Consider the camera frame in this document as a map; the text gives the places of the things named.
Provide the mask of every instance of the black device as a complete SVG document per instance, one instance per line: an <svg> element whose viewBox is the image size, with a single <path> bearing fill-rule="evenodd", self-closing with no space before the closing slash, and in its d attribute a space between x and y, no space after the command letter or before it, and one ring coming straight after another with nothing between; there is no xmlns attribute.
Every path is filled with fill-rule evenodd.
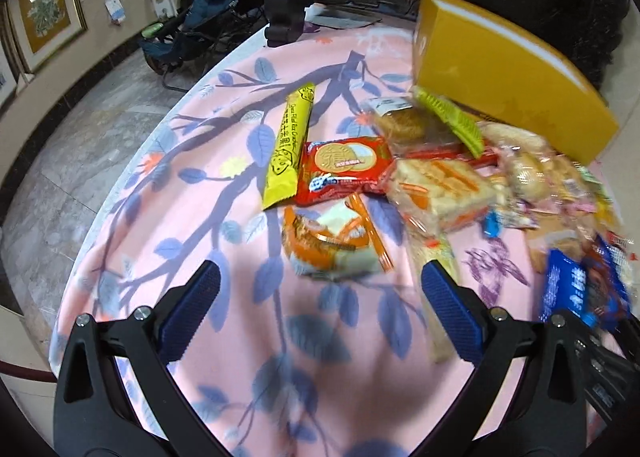
<svg viewBox="0 0 640 457"><path fill-rule="evenodd" d="M473 338L462 356L476 368L411 457L591 457L621 455L621 448L631 445L640 421L637 319L622 322L617 333L630 358L625 359L601 347L595 333L568 311L547 323L515 320L502 308L488 310L473 291L453 283L438 262L425 266L423 282L426 273L431 281L440 279L444 294L460 302L463 314L477 326L455 333L443 321L452 337ZM54 445L61 457L230 457L166 370L168 360L182 352L167 341L163 329L168 323L179 328L185 318L181 304L203 279L215 296L220 272L206 261L186 285L169 290L154 308L139 307L127 319L100 323L87 314L78 317L55 400ZM141 428L114 357L129 358L168 441ZM527 363L502 424L474 440L518 357ZM587 402L608 426L585 449Z"/></svg>

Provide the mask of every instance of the yellow box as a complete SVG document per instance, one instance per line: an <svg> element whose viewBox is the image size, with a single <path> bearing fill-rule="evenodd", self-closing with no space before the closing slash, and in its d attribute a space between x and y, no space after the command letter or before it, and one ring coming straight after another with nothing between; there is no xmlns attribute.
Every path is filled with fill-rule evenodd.
<svg viewBox="0 0 640 457"><path fill-rule="evenodd" d="M560 52L464 0L421 0L414 79L435 95L545 136L582 164L618 130L600 94Z"/></svg>

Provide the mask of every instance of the tablecloth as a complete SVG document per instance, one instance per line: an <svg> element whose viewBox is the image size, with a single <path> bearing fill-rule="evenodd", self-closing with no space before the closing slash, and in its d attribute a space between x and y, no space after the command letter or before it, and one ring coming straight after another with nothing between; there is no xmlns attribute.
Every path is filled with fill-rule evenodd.
<svg viewBox="0 0 640 457"><path fill-rule="evenodd" d="M169 370L225 447L236 457L400 457L472 371L457 358L430 360L401 218L383 198L366 198L393 272L311 280L293 273L281 247L282 208L262 212L260 194L286 95L316 83L310 141L371 135L361 103L409 88L412 34L386 24L307 31L210 72L146 142L70 277L50 362L57 371L81 312L126 317L213 260L220 294ZM473 225L450 241L464 285L489 307L533 317L539 290L520 231L486 240ZM118 366L143 426L162 435L130 365ZM480 434L499 424L521 370L515 361Z"/></svg>

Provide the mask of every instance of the gray tile floor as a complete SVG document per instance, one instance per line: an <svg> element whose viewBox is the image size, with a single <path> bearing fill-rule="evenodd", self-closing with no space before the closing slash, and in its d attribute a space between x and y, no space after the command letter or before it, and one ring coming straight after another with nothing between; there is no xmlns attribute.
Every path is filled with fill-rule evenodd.
<svg viewBox="0 0 640 457"><path fill-rule="evenodd" d="M170 82L190 88L198 78L186 66ZM20 185L2 227L0 256L45 355L66 280L96 212L180 97L162 87L141 51L134 53L69 113Z"/></svg>

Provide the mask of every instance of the metal bolt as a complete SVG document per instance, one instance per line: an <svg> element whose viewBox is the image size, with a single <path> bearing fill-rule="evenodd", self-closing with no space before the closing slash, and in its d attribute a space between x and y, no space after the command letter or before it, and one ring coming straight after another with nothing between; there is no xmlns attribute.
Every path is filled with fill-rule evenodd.
<svg viewBox="0 0 640 457"><path fill-rule="evenodd" d="M561 314L554 314L551 316L551 323L555 327L564 327L564 316Z"/></svg>
<svg viewBox="0 0 640 457"><path fill-rule="evenodd" d="M596 369L598 372L602 372L604 370L598 360L591 360L591 367Z"/></svg>
<svg viewBox="0 0 640 457"><path fill-rule="evenodd" d="M76 318L76 325L78 327L84 327L85 325L88 325L89 322L91 322L91 316L87 313L83 313Z"/></svg>
<svg viewBox="0 0 640 457"><path fill-rule="evenodd" d="M509 313L507 313L506 309L503 309L502 307L494 307L490 313L493 319L498 322L502 322L509 317Z"/></svg>
<svg viewBox="0 0 640 457"><path fill-rule="evenodd" d="M151 315L151 308L146 305L137 307L133 312L133 318L140 321L146 320L147 318L149 318L149 315Z"/></svg>

